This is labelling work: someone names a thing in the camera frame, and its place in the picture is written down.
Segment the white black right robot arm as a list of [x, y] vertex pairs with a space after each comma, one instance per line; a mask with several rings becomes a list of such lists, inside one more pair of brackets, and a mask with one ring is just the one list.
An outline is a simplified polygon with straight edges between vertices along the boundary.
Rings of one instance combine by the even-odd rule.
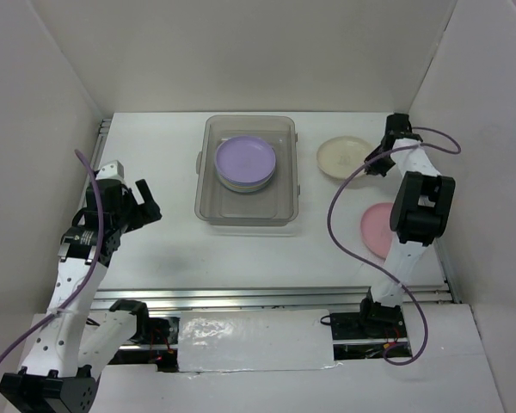
[[409, 116], [395, 113], [386, 119], [379, 146], [365, 158], [367, 175], [386, 176], [396, 167], [402, 176], [390, 211], [392, 240], [383, 264], [390, 276], [370, 287], [360, 303], [357, 325], [365, 336], [378, 336], [401, 321], [402, 296], [415, 265], [447, 226], [456, 183], [433, 166], [422, 144]]

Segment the purple plate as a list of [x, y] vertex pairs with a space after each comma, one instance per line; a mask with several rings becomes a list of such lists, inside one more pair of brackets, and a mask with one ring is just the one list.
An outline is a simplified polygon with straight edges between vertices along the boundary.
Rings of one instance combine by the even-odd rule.
[[274, 173], [277, 157], [273, 147], [255, 136], [236, 136], [221, 143], [214, 155], [217, 173], [244, 187], [257, 186]]

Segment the blue plastic plate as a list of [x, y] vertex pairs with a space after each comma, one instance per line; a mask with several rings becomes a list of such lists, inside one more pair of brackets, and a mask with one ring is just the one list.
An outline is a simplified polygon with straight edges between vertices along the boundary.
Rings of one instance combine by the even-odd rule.
[[249, 193], [255, 193], [258, 192], [268, 186], [268, 183], [262, 183], [261, 185], [256, 186], [237, 186], [230, 183], [223, 183], [223, 186], [227, 189], [229, 189], [232, 192], [239, 193], [239, 194], [249, 194]]

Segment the cream plastic plate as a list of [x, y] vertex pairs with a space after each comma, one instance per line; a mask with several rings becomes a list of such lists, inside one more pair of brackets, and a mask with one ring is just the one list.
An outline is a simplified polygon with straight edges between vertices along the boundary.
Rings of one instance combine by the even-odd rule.
[[319, 170], [336, 180], [348, 178], [373, 151], [363, 139], [340, 136], [323, 142], [316, 152]]

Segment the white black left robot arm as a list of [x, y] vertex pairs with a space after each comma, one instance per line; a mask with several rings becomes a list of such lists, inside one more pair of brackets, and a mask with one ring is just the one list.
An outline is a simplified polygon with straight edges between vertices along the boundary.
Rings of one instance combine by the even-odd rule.
[[86, 189], [85, 207], [61, 238], [58, 276], [34, 345], [15, 373], [5, 373], [0, 393], [20, 412], [88, 412], [102, 370], [125, 342], [145, 342], [153, 323], [146, 303], [119, 299], [93, 331], [86, 331], [95, 294], [122, 235], [161, 219], [145, 180], [142, 199], [119, 178], [102, 178]]

